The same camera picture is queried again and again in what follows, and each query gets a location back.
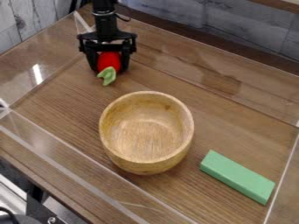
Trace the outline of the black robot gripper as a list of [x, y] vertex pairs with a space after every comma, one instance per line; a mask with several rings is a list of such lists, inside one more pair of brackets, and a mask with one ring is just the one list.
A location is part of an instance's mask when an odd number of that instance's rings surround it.
[[85, 52], [89, 68], [95, 72], [98, 70], [97, 52], [121, 52], [120, 53], [120, 72], [128, 69], [129, 55], [136, 52], [136, 35], [125, 31], [117, 31], [110, 37], [101, 37], [97, 33], [86, 32], [77, 35], [78, 50]]

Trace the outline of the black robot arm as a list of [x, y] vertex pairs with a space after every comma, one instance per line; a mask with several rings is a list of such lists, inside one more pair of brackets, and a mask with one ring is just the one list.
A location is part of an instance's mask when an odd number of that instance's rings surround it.
[[95, 30], [77, 35], [78, 50], [85, 54], [89, 68], [98, 72], [102, 53], [116, 53], [120, 61], [120, 71], [129, 66], [130, 54], [136, 52], [136, 34], [120, 31], [116, 13], [117, 0], [91, 0], [91, 15]]

